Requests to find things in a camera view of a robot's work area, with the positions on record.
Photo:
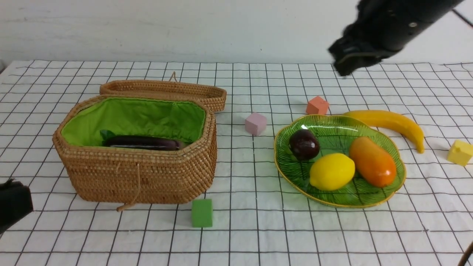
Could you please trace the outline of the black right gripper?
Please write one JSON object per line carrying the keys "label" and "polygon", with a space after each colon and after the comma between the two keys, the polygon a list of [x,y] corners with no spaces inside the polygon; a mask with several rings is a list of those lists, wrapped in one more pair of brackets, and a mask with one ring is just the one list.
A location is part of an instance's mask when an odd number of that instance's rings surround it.
{"label": "black right gripper", "polygon": [[345,27],[342,36],[329,46],[328,52],[333,58],[332,66],[341,77],[392,56],[392,51],[373,42],[359,23]]}

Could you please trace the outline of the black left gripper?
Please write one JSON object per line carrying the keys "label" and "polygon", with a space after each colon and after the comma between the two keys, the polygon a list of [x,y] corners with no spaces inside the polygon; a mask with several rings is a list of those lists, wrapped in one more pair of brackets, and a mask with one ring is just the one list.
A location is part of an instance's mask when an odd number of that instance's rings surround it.
{"label": "black left gripper", "polygon": [[30,188],[14,178],[0,184],[0,233],[33,212]]}

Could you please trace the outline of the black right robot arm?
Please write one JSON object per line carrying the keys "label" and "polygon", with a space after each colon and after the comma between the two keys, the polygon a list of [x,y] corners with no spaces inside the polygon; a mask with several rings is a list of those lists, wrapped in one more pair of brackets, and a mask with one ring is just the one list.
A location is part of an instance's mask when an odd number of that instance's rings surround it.
{"label": "black right robot arm", "polygon": [[328,51],[340,76],[379,64],[460,4],[459,0],[361,0],[357,19]]}

